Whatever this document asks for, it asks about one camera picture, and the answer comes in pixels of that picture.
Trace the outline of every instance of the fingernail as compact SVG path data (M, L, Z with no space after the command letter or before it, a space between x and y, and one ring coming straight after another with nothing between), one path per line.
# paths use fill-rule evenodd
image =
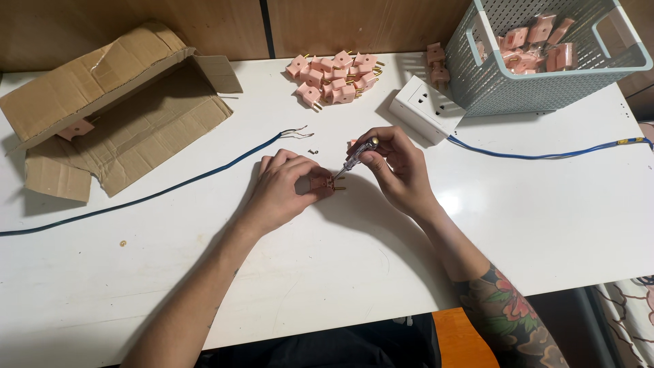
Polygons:
M372 162L373 159L372 159L372 156L370 156L370 155L363 155L363 156L359 156L359 160L361 160L361 162L363 162L364 164L367 165L370 162Z

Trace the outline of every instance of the forearm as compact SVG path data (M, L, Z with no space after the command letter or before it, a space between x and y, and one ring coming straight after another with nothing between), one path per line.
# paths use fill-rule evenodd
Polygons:
M121 367L193 367L213 319L257 236L230 227L143 332Z
M440 205L417 220L454 282L468 319L501 367L567 367L529 302L468 240Z

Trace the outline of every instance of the person's left hand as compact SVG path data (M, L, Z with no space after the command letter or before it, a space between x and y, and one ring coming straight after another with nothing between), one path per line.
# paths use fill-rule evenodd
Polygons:
M263 156L259 180L239 222L263 236L301 214L310 204L334 193L323 187L298 195L295 182L305 175L330 177L332 173L315 161L285 149L277 151L274 157Z

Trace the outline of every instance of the white power strip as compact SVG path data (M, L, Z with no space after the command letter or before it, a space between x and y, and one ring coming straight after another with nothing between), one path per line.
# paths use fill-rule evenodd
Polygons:
M454 132L466 111L415 75L388 108L434 145Z

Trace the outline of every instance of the tattooed arm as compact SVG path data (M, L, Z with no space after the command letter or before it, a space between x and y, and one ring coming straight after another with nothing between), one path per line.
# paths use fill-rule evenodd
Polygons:
M370 137L378 137L380 147L362 153L359 159L375 174L388 201L411 216L432 241L466 315L500 366L567 367L529 302L440 206L429 184L422 151L397 126L373 128L358 141ZM355 144L348 153L357 147Z
M121 368L195 365L218 307L257 241L299 215L308 205L334 193L321 188L297 195L295 182L304 175L332 176L316 162L283 149L274 157L261 159L256 188L239 219L163 306Z

